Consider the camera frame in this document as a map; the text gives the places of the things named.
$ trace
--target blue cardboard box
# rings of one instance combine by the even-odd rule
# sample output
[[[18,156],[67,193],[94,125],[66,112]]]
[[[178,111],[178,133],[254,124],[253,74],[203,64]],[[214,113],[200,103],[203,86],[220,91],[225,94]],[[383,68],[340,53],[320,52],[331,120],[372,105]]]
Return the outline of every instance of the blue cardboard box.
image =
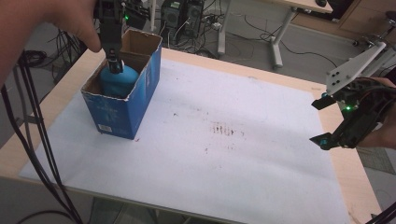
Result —
[[[160,80],[162,38],[129,30],[122,37],[120,56],[139,77],[125,99],[102,95],[99,72],[104,60],[81,88],[96,129],[118,137],[134,139]]]

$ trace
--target blue bottle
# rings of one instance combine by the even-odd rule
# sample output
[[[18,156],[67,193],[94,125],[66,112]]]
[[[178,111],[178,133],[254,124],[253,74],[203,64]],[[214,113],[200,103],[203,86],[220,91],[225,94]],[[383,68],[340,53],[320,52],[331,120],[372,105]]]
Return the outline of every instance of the blue bottle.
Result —
[[[99,76],[103,95],[125,99],[134,88],[139,74],[133,68],[124,65],[123,72],[118,74],[111,73],[106,66]]]

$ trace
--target floor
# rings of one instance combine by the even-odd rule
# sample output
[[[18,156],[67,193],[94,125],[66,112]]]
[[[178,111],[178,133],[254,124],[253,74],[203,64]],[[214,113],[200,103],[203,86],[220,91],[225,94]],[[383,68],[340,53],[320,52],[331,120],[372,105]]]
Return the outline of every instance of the floor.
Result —
[[[214,5],[208,9],[211,13],[219,11],[219,5]],[[265,30],[275,30],[279,25],[276,22],[263,22],[260,18],[247,17],[249,23]],[[251,31],[249,34],[258,32],[257,29],[245,24],[245,29]],[[42,24],[31,36],[26,49],[46,51],[48,55],[56,51],[56,43],[50,41],[58,34],[50,24]],[[305,80],[324,83],[326,72],[334,69],[334,65],[340,65],[347,59],[357,56],[361,49],[352,46],[352,40],[325,35],[319,32],[306,30],[302,27],[291,26],[283,38],[280,45],[284,67],[274,70],[270,56],[270,49],[267,43],[258,40],[249,40],[241,35],[226,35],[226,54],[219,57],[220,60],[230,63],[238,63],[244,66],[272,71],[281,76],[297,77]],[[206,33],[205,48],[212,53],[216,48],[216,31],[210,30]],[[178,47],[180,50],[189,50],[188,45]],[[296,54],[295,52],[312,52],[306,54]],[[49,69],[32,69],[34,81],[39,98],[44,97],[55,86],[53,73]],[[16,116],[21,116],[21,106],[17,104],[18,94],[13,79],[7,80],[7,89],[13,102]],[[0,147],[13,134],[8,124],[3,104],[0,104]],[[396,150],[386,149],[386,155],[392,167],[396,167]],[[375,191],[375,195],[382,209],[396,201],[396,175],[377,171],[372,168],[365,168],[370,182]],[[72,200],[78,207],[83,220],[88,221],[91,215],[92,197],[79,193],[71,194]],[[60,209],[59,205],[51,198],[46,190],[39,185],[31,185],[0,178],[0,218],[2,223],[16,223],[17,220],[37,211],[46,209]],[[187,217],[161,211],[159,223],[186,223]],[[70,223],[63,217],[55,215],[44,215],[32,218],[25,223]],[[190,223],[212,223],[195,219]]]

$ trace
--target table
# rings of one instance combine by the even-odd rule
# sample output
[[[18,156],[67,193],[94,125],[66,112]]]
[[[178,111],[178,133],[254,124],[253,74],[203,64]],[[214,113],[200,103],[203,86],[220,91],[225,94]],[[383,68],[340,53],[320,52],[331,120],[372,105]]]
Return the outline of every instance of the table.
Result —
[[[64,110],[70,99],[79,90],[83,81],[92,72],[93,68],[104,58],[103,52],[93,54],[86,52],[76,65],[69,71],[61,83],[42,103],[45,121],[49,126]],[[238,76],[255,77],[277,85],[312,92],[318,98],[325,87],[323,85],[303,81],[291,77],[272,74],[240,65],[213,61],[210,59],[176,52],[169,49],[163,50],[163,58],[177,60],[178,62],[203,66],[205,68],[235,74]],[[325,131],[332,131],[341,121],[337,108],[322,111],[320,118]],[[33,133],[34,144],[38,145],[38,134]],[[352,223],[362,223],[370,219],[370,214],[378,214],[380,209],[376,202],[373,190],[355,150],[337,148],[331,151],[334,171],[339,181],[344,202]],[[27,157],[21,149],[21,144],[16,136],[0,150],[0,176],[26,181],[19,177],[22,166],[27,162]]]
[[[231,9],[233,8],[233,5],[235,4],[235,0],[227,0],[225,1],[227,4],[227,10],[224,16],[224,22],[219,29],[219,43],[218,43],[218,54],[222,55],[225,53],[225,33],[228,24],[228,18],[230,17]],[[253,8],[255,8],[255,11],[266,9],[265,12],[260,13],[260,15],[264,15],[265,18],[276,18],[276,20],[282,20],[283,24],[280,30],[278,31],[276,36],[272,36],[270,38],[270,46],[271,50],[274,56],[274,68],[281,68],[283,66],[282,63],[282,58],[280,55],[280,50],[279,50],[279,42],[282,39],[283,34],[286,33],[286,30],[288,29],[291,20],[294,18],[297,12],[297,8],[303,8],[306,10],[311,10],[311,11],[316,11],[316,12],[322,12],[322,13],[331,13],[332,8],[330,7],[329,4],[326,5],[326,7],[319,7],[316,3],[315,0],[260,0],[260,1],[248,1],[248,3],[244,3],[246,7],[249,5],[253,5]]]

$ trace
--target white tabletop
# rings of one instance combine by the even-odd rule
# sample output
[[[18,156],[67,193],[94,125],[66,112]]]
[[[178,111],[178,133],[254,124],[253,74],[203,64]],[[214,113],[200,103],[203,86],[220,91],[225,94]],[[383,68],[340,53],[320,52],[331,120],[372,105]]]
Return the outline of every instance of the white tabletop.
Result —
[[[330,155],[308,140],[323,132],[311,93],[168,60],[161,69],[134,141],[99,134],[79,92],[53,121],[67,187],[238,223],[349,222]],[[21,176],[37,179],[31,164]]]

